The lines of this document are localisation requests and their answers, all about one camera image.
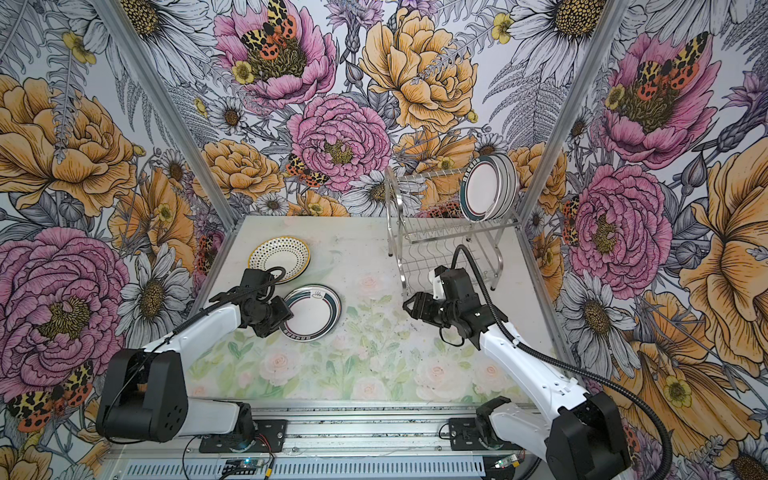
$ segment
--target table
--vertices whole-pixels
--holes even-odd
[[[301,276],[278,286],[276,294],[285,296],[310,283],[330,286],[342,300],[339,323],[311,343],[294,342],[280,331],[260,339],[251,329],[239,329],[187,370],[190,396],[281,406],[327,401],[466,405],[497,395],[529,402],[469,342],[460,348],[449,346],[435,327],[402,311],[383,218],[247,217],[211,293],[239,285],[253,249],[280,235],[304,240],[312,259]],[[505,269],[493,300],[531,346],[552,354],[517,237],[505,233],[500,247]],[[449,342],[460,340],[454,329],[444,334]]]

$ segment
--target wall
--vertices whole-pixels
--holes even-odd
[[[670,478],[764,478],[768,2],[633,3],[525,232],[573,357],[672,432]],[[647,478],[657,433],[607,391]]]
[[[0,476],[85,480],[110,358],[186,318],[224,235],[87,2],[0,18]]]

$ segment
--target metal dish rack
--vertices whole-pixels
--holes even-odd
[[[465,171],[466,167],[397,177],[391,167],[386,169],[389,256],[397,260],[403,299],[415,292],[431,291],[429,272],[440,265],[449,266],[453,252],[460,243],[472,252],[483,274],[483,281],[491,290],[495,290],[498,284],[504,269],[502,252],[498,248],[501,230],[520,223],[514,205],[503,218],[483,222],[470,222],[465,218],[414,218],[403,213],[402,192],[399,188],[401,180],[463,175]],[[500,230],[495,237],[492,235],[494,230]],[[457,265],[469,268],[463,256],[459,257]]]

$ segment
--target yellow rim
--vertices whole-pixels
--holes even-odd
[[[270,238],[269,240],[262,242],[258,247],[254,248],[253,252],[251,252],[250,256],[248,257],[248,268],[250,268],[250,261],[253,259],[253,255],[256,253],[256,250],[260,249],[261,247],[268,244],[269,242],[272,242],[274,240],[280,240],[282,238],[290,238],[292,240],[296,240],[297,242],[301,242],[301,244],[304,245],[304,248],[306,248],[306,262],[304,262],[304,264],[301,266],[301,270],[296,272],[296,275],[282,279],[280,282],[277,283],[278,285],[280,285],[281,283],[287,283],[293,280],[297,276],[304,273],[304,270],[306,270],[306,268],[309,266],[310,259],[312,258],[312,251],[310,250],[310,246],[307,245],[304,240],[301,240],[300,238],[296,238],[296,237],[291,237],[290,235],[283,235],[281,237]]]

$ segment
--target plate in dish rack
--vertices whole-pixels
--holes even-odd
[[[310,264],[310,248],[295,237],[277,237],[262,243],[250,254],[248,268],[269,270],[275,266],[286,269],[286,275],[278,282],[286,283],[298,277]]]
[[[341,300],[324,285],[305,285],[289,293],[286,305],[293,318],[280,329],[291,340],[311,342],[330,332],[341,316]]]

